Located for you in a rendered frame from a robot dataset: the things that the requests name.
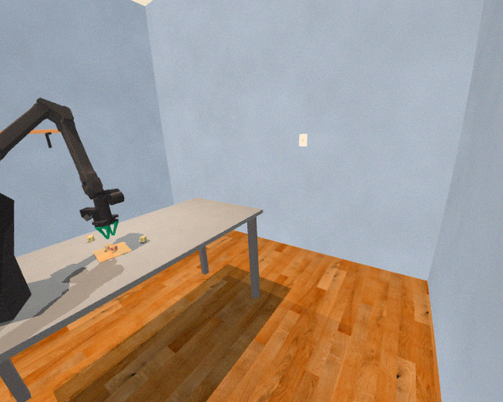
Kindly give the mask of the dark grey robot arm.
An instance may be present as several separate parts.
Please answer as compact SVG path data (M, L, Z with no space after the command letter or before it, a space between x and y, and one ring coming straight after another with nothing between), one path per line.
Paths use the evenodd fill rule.
M95 207L80 210L81 217L85 221L92 218L94 221L101 221L96 209L102 210L109 207L109 204L119 204L124 201L124 195L118 188L105 191L102 188L101 180L91 166L86 150L77 133L73 121L74 117L69 107L38 98L28 111L0 132L0 161L39 123L46 119L55 123L57 129L59 128L58 131L61 132L80 175L81 186L85 194L93 199Z

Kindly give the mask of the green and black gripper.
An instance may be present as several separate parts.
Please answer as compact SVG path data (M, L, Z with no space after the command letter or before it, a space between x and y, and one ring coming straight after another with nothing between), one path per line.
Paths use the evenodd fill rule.
M116 219L118 217L118 214L111 214L110 206L104 209L96 209L98 210L99 216L101 221L93 221L92 225L95 226L95 229L98 230L107 240L110 239L110 233L111 235L115 235L117 225L119 220ZM114 229L113 232L111 230L111 224L114 224ZM103 232L102 229L106 230L106 234Z

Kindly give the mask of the orange flat mat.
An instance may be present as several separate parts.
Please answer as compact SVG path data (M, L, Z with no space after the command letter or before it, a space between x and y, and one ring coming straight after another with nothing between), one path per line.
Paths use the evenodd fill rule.
M104 248L104 249L101 249L101 250L97 250L97 251L95 251L93 253L96 256L96 258L99 260L99 262L102 263L102 262L104 262L106 260L110 260L112 258L115 258L115 257L119 256L119 255L123 255L123 254L126 254L127 252L132 251L123 242L118 243L116 245L117 245L117 248L118 248L118 250L116 250L116 251L110 251L110 250L106 250L106 248Z

